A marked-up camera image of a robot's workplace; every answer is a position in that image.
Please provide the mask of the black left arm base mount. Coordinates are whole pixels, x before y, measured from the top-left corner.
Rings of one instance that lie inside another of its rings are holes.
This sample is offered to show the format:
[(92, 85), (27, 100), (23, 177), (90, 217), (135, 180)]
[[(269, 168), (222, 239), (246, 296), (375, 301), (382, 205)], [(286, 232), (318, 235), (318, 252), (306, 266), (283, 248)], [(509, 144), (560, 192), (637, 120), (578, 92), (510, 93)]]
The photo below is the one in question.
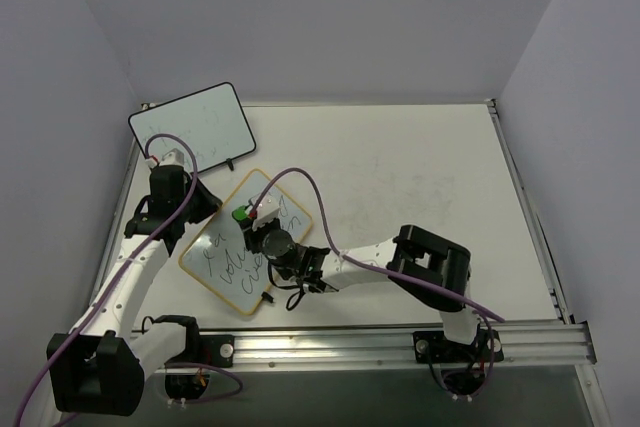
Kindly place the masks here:
[(185, 406), (232, 397), (242, 390), (230, 373), (235, 337), (230, 334), (204, 335), (195, 354), (169, 361), (169, 371), (160, 381), (159, 393), (169, 402)]

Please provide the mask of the black clip on yellow whiteboard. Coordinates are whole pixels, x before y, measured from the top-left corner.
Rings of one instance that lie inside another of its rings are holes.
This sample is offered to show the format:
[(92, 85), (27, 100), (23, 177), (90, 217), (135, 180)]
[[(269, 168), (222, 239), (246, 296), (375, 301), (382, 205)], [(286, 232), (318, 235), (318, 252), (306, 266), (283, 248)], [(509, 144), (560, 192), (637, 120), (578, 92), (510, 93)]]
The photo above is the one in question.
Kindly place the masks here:
[(268, 292), (263, 292), (262, 293), (262, 298), (264, 301), (273, 304), (274, 303), (274, 298), (271, 294), (269, 294)]

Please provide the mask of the yellow framed whiteboard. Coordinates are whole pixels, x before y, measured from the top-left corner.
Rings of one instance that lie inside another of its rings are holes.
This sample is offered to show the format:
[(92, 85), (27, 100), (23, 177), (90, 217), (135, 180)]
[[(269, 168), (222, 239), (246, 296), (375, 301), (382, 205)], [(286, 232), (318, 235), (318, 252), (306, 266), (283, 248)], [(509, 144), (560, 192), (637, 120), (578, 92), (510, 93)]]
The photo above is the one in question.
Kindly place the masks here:
[(274, 298), (273, 282), (285, 282), (269, 271), (264, 256), (251, 253), (232, 211), (248, 205), (269, 183), (260, 169), (251, 170), (235, 187), (220, 210), (183, 251), (179, 266), (241, 317), (250, 317), (266, 302), (263, 292)]

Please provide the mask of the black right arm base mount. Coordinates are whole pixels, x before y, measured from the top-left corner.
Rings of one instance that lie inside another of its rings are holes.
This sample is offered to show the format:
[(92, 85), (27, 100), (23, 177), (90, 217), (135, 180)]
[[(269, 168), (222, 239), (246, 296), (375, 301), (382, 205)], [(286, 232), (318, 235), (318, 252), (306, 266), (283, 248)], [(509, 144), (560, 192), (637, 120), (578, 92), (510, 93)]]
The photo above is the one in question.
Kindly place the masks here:
[(479, 328), (470, 345), (445, 338), (443, 331), (412, 334), (414, 356), (428, 367), (436, 385), (454, 400), (471, 401), (484, 389), (495, 365), (505, 357), (499, 334)]

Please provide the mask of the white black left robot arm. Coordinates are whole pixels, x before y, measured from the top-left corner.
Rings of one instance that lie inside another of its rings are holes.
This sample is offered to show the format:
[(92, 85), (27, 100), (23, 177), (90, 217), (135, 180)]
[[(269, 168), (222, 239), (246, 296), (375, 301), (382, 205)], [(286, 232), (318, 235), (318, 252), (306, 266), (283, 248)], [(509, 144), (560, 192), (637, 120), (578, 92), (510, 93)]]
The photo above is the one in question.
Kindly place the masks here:
[(131, 337), (156, 275), (188, 224), (216, 213), (221, 200), (178, 165), (157, 166), (150, 192), (125, 226), (120, 252), (98, 297), (67, 334), (47, 346), (56, 408), (64, 413), (129, 416), (146, 380), (160, 367), (200, 360), (200, 329), (192, 316), (166, 314)]

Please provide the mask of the black framed whiteboard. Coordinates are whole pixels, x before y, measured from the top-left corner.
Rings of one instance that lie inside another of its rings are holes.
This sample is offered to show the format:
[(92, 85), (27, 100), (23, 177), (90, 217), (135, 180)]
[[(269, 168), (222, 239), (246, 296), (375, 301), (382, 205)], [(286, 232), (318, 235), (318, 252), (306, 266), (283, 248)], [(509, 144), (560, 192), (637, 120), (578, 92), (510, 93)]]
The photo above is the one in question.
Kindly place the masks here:
[(234, 86), (224, 82), (134, 113), (129, 127), (145, 155), (184, 152), (186, 169), (200, 173), (253, 153), (255, 136)]

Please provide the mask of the aluminium table frame rail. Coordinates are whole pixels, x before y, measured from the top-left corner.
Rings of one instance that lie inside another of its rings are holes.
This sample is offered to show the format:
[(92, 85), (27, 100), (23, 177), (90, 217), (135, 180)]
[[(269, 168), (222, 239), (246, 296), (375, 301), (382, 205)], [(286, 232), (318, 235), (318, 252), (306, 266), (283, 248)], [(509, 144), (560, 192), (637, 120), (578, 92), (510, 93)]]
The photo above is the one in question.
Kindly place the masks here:
[[(429, 324), (400, 327), (229, 330), (235, 372), (417, 369), (413, 334)], [(498, 324), (504, 360), (499, 367), (593, 365), (596, 353), (584, 324)]]

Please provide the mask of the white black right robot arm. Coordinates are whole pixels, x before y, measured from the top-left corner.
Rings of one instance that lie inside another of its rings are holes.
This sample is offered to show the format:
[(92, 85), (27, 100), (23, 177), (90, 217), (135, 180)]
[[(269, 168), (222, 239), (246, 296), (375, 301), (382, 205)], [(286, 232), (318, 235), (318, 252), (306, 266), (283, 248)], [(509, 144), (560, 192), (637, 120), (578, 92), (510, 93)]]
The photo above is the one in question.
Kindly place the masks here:
[(300, 295), (336, 293), (389, 280), (440, 313), (450, 356), (464, 360), (479, 349), (478, 320), (464, 302), (471, 274), (467, 248), (404, 225), (387, 241), (335, 252), (295, 242), (277, 219), (260, 227), (252, 218), (237, 224), (245, 247), (265, 257), (268, 272), (291, 282)]

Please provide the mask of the aluminium right side rail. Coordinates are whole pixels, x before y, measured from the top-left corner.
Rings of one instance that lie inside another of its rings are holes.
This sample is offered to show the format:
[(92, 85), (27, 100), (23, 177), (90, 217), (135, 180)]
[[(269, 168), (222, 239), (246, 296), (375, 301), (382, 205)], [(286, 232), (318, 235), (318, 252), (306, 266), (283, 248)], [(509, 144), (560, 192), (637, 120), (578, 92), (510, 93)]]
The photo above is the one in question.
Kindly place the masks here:
[(516, 165), (513, 154), (508, 146), (498, 112), (497, 100), (486, 99), (487, 109), (489, 116), (494, 125), (494, 129), (500, 144), (503, 156), (505, 158), (507, 169), (514, 184), (516, 195), (520, 203), (525, 223), (527, 225), (529, 235), (531, 237), (533, 247), (538, 258), (543, 276), (545, 278), (546, 285), (549, 290), (549, 295), (554, 304), (554, 309), (558, 318), (565, 324), (574, 324), (574, 316), (567, 304), (564, 289), (561, 285), (561, 281), (558, 275), (556, 264), (553, 259), (553, 255), (549, 249), (549, 244), (540, 222), (538, 211), (531, 200), (529, 192), (525, 186), (523, 178)]

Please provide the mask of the green whiteboard eraser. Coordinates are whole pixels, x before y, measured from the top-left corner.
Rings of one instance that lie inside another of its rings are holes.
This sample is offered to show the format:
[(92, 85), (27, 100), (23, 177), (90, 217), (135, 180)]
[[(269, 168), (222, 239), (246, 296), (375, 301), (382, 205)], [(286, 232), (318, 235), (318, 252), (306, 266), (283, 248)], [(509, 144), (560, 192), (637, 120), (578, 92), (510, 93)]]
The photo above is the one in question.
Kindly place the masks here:
[(232, 211), (232, 218), (239, 223), (245, 222), (251, 218), (252, 207), (250, 205), (241, 205)]

